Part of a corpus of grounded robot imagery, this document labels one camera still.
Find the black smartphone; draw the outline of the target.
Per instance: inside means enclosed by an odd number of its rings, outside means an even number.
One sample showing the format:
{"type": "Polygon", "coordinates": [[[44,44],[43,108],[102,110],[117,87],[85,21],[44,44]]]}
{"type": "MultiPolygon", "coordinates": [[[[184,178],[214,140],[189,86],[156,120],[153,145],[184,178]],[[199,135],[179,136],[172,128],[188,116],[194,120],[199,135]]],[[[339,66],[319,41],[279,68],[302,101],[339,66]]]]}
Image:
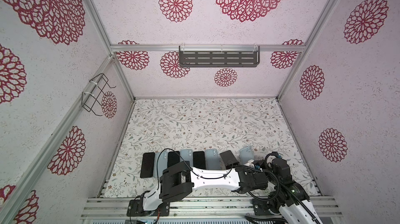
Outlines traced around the black smartphone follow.
{"type": "Polygon", "coordinates": [[[234,156],[234,154],[232,153],[232,151],[230,150],[221,152],[219,155],[226,169],[231,169],[232,167],[235,167],[240,164],[239,161],[234,156]]]}

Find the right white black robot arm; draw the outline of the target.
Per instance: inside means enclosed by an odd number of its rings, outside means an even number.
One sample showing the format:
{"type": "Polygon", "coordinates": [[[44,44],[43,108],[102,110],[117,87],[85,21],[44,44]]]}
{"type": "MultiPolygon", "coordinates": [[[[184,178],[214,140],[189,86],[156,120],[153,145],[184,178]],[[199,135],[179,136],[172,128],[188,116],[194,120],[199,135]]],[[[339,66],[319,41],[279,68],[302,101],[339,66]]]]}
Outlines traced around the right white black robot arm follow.
{"type": "Polygon", "coordinates": [[[282,216],[285,224],[321,224],[322,220],[304,188],[294,181],[291,169],[277,152],[267,154],[263,165],[272,173],[275,190],[267,202],[272,214],[282,216]]]}

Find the light blue phone case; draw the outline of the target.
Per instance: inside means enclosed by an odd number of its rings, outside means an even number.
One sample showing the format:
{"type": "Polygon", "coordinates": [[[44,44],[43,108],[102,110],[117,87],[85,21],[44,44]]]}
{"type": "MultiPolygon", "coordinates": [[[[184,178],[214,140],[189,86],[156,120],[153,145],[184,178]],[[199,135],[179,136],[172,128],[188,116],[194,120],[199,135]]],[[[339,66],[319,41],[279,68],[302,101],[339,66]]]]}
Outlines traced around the light blue phone case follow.
{"type": "Polygon", "coordinates": [[[221,170],[221,161],[217,149],[207,149],[205,159],[207,170],[221,170]]]}
{"type": "Polygon", "coordinates": [[[241,165],[247,164],[249,161],[254,161],[254,152],[251,146],[246,146],[239,151],[241,165]]]}
{"type": "Polygon", "coordinates": [[[155,153],[153,177],[159,178],[168,165],[168,151],[155,153]]]}
{"type": "Polygon", "coordinates": [[[185,161],[190,167],[193,166],[193,150],[183,149],[180,151],[180,160],[185,161]]]}

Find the black phone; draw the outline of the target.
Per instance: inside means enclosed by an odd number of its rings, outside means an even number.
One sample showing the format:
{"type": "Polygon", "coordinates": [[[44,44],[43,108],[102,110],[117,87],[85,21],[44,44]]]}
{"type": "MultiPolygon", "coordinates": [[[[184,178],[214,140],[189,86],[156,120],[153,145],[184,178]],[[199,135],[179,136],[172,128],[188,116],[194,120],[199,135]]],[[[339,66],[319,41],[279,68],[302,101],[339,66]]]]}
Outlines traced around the black phone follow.
{"type": "Polygon", "coordinates": [[[206,169],[206,158],[204,151],[193,152],[193,167],[198,169],[206,169]]]}
{"type": "Polygon", "coordinates": [[[181,157],[180,157],[179,151],[170,151],[168,153],[168,158],[167,158],[167,167],[168,168],[180,163],[180,161],[181,161],[181,157]]]}

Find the black phone removed from case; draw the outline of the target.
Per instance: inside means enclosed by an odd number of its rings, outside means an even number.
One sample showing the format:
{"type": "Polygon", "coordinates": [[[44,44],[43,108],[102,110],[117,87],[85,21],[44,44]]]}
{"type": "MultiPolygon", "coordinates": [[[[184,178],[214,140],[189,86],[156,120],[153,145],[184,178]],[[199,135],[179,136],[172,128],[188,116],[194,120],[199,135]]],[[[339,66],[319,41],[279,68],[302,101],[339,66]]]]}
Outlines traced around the black phone removed from case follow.
{"type": "Polygon", "coordinates": [[[155,153],[144,153],[142,156],[142,164],[140,178],[152,178],[154,176],[155,153]]]}

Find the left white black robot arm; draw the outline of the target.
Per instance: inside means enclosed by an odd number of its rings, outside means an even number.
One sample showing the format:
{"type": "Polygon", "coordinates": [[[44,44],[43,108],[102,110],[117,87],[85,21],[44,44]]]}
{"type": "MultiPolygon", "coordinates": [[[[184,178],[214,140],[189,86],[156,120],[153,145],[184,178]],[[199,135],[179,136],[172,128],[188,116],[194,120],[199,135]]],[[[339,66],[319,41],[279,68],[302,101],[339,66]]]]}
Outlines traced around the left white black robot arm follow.
{"type": "Polygon", "coordinates": [[[264,190],[269,184],[265,170],[237,165],[227,170],[205,170],[180,162],[162,172],[158,185],[144,193],[140,200],[145,212],[156,210],[162,203],[181,201],[201,189],[222,188],[238,194],[264,190]]]}

